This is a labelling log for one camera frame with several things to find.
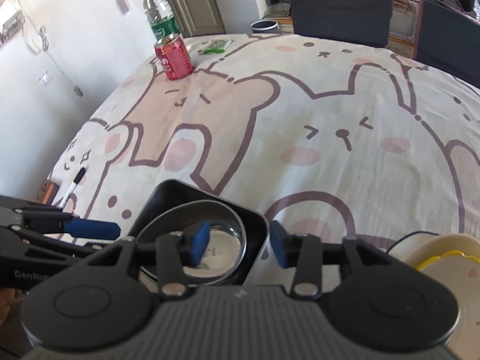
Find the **dark gray chair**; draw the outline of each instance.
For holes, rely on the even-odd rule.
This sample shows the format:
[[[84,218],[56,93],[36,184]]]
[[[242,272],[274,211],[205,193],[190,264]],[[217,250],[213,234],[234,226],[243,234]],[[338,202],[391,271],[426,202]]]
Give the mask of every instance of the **dark gray chair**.
[[[292,0],[293,31],[372,47],[388,43],[392,0]]]
[[[480,25],[438,0],[424,0],[415,59],[480,88]]]

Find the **bedsheet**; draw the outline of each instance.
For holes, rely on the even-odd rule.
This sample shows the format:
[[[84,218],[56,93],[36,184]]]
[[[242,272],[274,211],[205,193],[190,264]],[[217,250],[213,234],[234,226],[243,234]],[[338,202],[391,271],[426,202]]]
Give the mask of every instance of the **bedsheet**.
[[[128,233],[154,188],[180,179],[324,242],[380,248],[412,231],[480,237],[480,91],[386,49],[299,35],[186,39],[195,72],[154,56],[70,142],[50,178],[66,210]],[[284,281],[267,247],[253,282]]]

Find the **metal bowl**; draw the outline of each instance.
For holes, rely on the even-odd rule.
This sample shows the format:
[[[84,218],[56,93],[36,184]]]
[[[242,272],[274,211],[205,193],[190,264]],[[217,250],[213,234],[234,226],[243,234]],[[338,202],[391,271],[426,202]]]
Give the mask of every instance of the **metal bowl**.
[[[137,242],[154,242],[158,236],[173,231],[188,232],[204,221],[209,221],[211,225],[207,249],[198,267],[184,267],[183,270],[191,286],[219,283],[237,269],[247,247],[243,222],[226,204],[197,200],[179,205],[150,222],[138,235]],[[155,267],[141,269],[157,280]]]

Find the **plastic water bottle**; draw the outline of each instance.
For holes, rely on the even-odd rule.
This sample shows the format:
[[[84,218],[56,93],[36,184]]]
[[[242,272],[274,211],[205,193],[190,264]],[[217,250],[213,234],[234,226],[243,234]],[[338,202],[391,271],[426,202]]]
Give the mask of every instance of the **plastic water bottle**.
[[[172,33],[180,34],[167,0],[143,0],[143,11],[157,40]]]

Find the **wall outlet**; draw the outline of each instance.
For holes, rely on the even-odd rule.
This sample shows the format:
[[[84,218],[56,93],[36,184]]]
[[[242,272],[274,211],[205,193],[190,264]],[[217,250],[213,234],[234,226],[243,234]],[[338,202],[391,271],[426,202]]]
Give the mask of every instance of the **wall outlet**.
[[[3,25],[0,31],[0,43],[5,43],[9,40],[17,31],[19,31],[25,24],[25,16],[22,11],[17,11],[10,19],[8,19]]]

